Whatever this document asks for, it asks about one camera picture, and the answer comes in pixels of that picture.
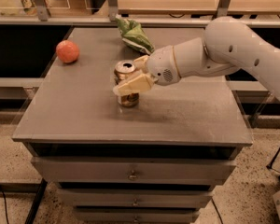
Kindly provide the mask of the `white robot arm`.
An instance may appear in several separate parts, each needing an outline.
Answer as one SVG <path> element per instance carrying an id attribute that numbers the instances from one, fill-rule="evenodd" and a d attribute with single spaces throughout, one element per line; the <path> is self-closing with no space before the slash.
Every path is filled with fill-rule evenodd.
<path id="1" fill-rule="evenodd" d="M 214 19 L 202 37 L 157 49 L 133 63 L 136 71 L 113 89 L 117 96 L 175 84 L 184 77 L 219 77 L 243 69 L 280 102 L 280 49 L 232 17 Z"/>

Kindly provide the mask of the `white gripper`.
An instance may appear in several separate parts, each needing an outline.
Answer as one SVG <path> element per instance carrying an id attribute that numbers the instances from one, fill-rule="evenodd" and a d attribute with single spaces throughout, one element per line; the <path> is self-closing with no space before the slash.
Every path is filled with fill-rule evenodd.
<path id="1" fill-rule="evenodd" d="M 117 96 L 149 91 L 155 82 L 158 85 L 167 86 L 181 79 L 175 64 L 173 46 L 156 49 L 150 56 L 144 55 L 134 59 L 133 64 L 138 72 L 113 88 Z"/>

